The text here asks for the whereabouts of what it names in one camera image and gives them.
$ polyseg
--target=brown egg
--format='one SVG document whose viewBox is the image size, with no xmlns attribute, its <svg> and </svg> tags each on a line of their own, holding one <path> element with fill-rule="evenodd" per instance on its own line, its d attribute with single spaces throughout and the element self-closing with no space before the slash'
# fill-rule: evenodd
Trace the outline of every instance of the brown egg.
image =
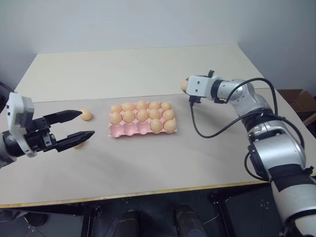
<svg viewBox="0 0 316 237">
<path fill-rule="evenodd" d="M 150 122 L 150 129 L 154 133 L 159 133 L 162 130 L 162 122 L 159 119 L 157 119 L 157 118 L 151 120 L 151 122 Z"/>
<path fill-rule="evenodd" d="M 188 81 L 185 80 L 182 85 L 181 85 L 181 90 L 186 91 L 187 90 L 187 86 L 188 86 Z"/>
<path fill-rule="evenodd" d="M 75 148 L 75 149 L 79 149 L 79 148 L 81 148 L 82 145 L 83 145 L 83 142 L 80 143 L 79 145 L 74 146 L 74 148 Z"/>
<path fill-rule="evenodd" d="M 167 132 L 173 132 L 177 127 L 176 119 L 166 121 L 163 125 L 163 128 Z"/>
<path fill-rule="evenodd" d="M 160 119 L 161 115 L 160 115 L 160 112 L 158 110 L 153 109 L 153 110 L 149 110 L 149 117 L 151 119 Z"/>
<path fill-rule="evenodd" d="M 160 103 L 159 102 L 151 102 L 150 104 L 149 104 L 149 109 L 156 109 L 156 110 L 158 110 L 158 109 L 160 109 Z"/>
<path fill-rule="evenodd" d="M 173 110 L 166 110 L 163 112 L 162 117 L 165 120 L 172 120 L 174 118 L 174 111 Z"/>
<path fill-rule="evenodd" d="M 111 113 L 113 112 L 121 112 L 122 111 L 122 106 L 121 105 L 111 105 Z"/>
<path fill-rule="evenodd" d="M 126 111 L 123 114 L 123 120 L 127 123 L 132 123 L 135 120 L 135 114 L 132 111 Z"/>
<path fill-rule="evenodd" d="M 127 102 L 127 103 L 122 104 L 122 109 L 124 111 L 133 111 L 135 108 L 136 107 L 134 103 Z"/>
<path fill-rule="evenodd" d="M 113 125 L 118 125 L 122 121 L 122 115 L 118 112 L 111 113 L 110 121 Z"/>
<path fill-rule="evenodd" d="M 171 109 L 171 104 L 169 102 L 162 102 L 160 106 L 164 111 Z"/>
<path fill-rule="evenodd" d="M 145 122 L 149 117 L 149 114 L 146 110 L 140 110 L 137 113 L 137 120 L 141 122 Z"/>
<path fill-rule="evenodd" d="M 88 121 L 92 119 L 92 113 L 90 110 L 81 109 L 80 111 L 82 112 L 82 114 L 80 115 L 80 118 L 82 118 L 84 121 Z"/>
<path fill-rule="evenodd" d="M 136 104 L 136 109 L 137 110 L 145 110 L 145 109 L 147 109 L 146 102 L 143 101 L 143 100 L 138 101 L 137 104 Z"/>
</svg>

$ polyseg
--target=wooden table edge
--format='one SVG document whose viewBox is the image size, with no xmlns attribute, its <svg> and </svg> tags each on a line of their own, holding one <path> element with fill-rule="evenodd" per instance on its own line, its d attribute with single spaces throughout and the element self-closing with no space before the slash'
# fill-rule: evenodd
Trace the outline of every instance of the wooden table edge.
<svg viewBox="0 0 316 237">
<path fill-rule="evenodd" d="M 230 184 L 217 184 L 217 185 L 189 187 L 189 188 L 167 189 L 167 190 L 157 190 L 157 191 L 144 191 L 144 192 L 130 193 L 130 194 L 118 194 L 118 195 L 99 196 L 99 197 L 85 197 L 85 198 L 57 200 L 57 201 L 42 201 L 42 202 L 0 204 L 0 208 L 14 208 L 14 207 L 27 207 L 27 206 L 70 204 L 70 203 L 76 203 L 76 202 L 100 201 L 100 200 L 107 200 L 107 199 L 129 198 L 129 197 L 153 195 L 153 194 L 167 194 L 167 193 L 176 193 L 176 192 L 183 192 L 183 191 L 226 188 L 226 187 L 235 187 L 235 186 L 243 186 L 243 185 L 254 185 L 254 184 L 260 184 L 260 183 L 265 183 L 265 182 L 264 181 L 250 181 L 250 182 L 230 183 Z"/>
</svg>

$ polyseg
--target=person's foot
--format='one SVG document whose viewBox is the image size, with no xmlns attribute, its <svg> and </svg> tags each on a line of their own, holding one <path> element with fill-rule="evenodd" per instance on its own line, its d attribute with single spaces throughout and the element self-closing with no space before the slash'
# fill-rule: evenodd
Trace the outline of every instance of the person's foot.
<svg viewBox="0 0 316 237">
<path fill-rule="evenodd" d="M 47 214 L 41 214 L 41 213 L 31 213 L 29 212 L 24 216 L 24 219 L 29 223 L 29 225 L 38 227 L 42 226 L 46 223 L 48 219 Z"/>
<path fill-rule="evenodd" d="M 187 205 L 176 207 L 175 224 L 179 237 L 207 237 L 198 215 Z"/>
<path fill-rule="evenodd" d="M 137 222 L 137 212 L 129 210 L 123 214 L 118 221 L 118 225 L 115 228 L 113 237 L 138 237 L 139 228 Z"/>
</svg>

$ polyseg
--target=pink egg carton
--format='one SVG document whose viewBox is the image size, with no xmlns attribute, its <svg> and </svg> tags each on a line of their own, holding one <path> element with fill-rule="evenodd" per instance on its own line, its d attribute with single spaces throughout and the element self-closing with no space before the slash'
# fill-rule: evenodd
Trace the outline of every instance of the pink egg carton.
<svg viewBox="0 0 316 237">
<path fill-rule="evenodd" d="M 151 110 L 148 108 L 149 102 L 146 102 L 146 104 L 147 104 L 146 111 L 149 113 L 149 111 Z M 162 117 L 163 109 L 159 108 L 158 111 L 161 117 L 159 120 L 162 122 L 162 130 L 156 134 L 159 134 L 162 132 L 165 132 L 165 133 L 176 132 L 177 128 L 175 128 L 172 132 L 168 132 L 163 128 L 164 122 L 166 122 L 166 120 Z M 150 122 L 152 121 L 151 118 L 148 118 L 146 121 L 141 122 L 137 120 L 138 110 L 135 109 L 132 112 L 135 114 L 135 120 L 132 123 L 126 123 L 124 120 L 122 120 L 118 125 L 113 125 L 109 123 L 109 129 L 110 129 L 109 137 L 121 137 L 123 135 L 132 136 L 134 134 L 145 135 L 147 133 L 154 133 L 150 128 Z"/>
</svg>

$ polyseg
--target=robotic arm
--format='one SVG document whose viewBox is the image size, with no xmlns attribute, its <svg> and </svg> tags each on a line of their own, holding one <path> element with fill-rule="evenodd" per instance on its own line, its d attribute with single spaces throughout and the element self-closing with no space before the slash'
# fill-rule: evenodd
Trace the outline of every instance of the robotic arm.
<svg viewBox="0 0 316 237">
<path fill-rule="evenodd" d="M 316 237 L 316 184 L 305 169 L 304 141 L 297 142 L 283 123 L 285 119 L 273 114 L 252 84 L 240 79 L 225 81 L 213 71 L 208 76 L 189 77 L 182 90 L 190 95 L 191 110 L 201 97 L 215 103 L 229 101 L 243 117 L 250 142 L 248 155 L 257 175 L 271 184 L 285 226 L 283 236 Z"/>
<path fill-rule="evenodd" d="M 0 137 L 0 168 L 15 162 L 22 155 L 34 157 L 39 151 L 64 151 L 94 134 L 94 131 L 77 132 L 57 141 L 50 133 L 52 124 L 70 121 L 82 114 L 81 111 L 65 110 L 33 120 L 32 100 L 13 92 L 10 93 L 6 108 L 9 131 L 3 132 Z"/>
</svg>

